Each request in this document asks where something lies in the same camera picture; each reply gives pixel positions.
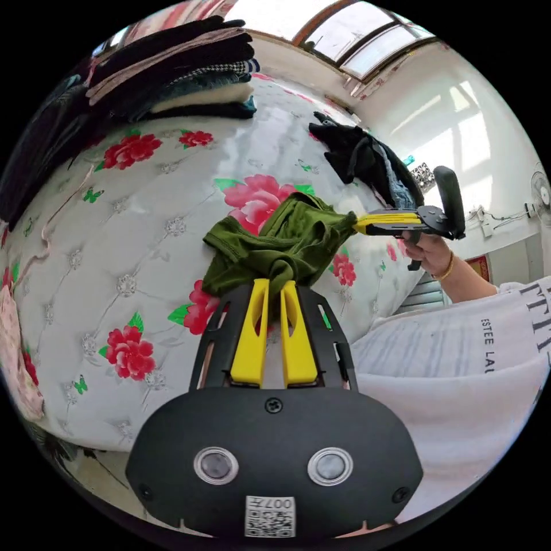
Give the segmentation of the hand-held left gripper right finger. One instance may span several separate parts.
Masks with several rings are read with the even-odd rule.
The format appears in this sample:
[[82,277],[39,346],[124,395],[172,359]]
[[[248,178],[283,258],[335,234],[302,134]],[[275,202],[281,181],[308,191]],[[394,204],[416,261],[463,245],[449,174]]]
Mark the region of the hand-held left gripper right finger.
[[280,291],[280,330],[284,384],[314,386],[318,371],[294,281]]

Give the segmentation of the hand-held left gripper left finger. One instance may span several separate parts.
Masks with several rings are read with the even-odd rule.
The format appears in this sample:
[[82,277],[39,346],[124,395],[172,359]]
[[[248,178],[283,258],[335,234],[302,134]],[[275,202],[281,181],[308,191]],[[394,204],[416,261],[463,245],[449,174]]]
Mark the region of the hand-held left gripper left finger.
[[269,280],[255,279],[230,370],[235,385],[261,386],[265,366]]

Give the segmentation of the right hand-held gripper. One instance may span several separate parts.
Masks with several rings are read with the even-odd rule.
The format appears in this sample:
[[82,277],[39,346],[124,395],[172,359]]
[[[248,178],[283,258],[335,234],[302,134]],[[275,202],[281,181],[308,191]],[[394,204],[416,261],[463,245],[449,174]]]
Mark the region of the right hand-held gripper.
[[380,209],[358,217],[357,233],[367,236],[392,236],[403,240],[404,232],[438,235],[447,240],[465,237],[462,216],[446,214],[434,206],[416,209]]

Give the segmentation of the person's right hand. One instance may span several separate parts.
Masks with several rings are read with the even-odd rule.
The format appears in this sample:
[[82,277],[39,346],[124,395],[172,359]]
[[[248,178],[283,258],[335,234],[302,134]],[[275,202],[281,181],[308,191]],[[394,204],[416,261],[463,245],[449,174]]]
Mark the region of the person's right hand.
[[453,264],[453,252],[445,240],[432,234],[403,233],[406,255],[420,262],[420,266],[433,278],[440,279]]

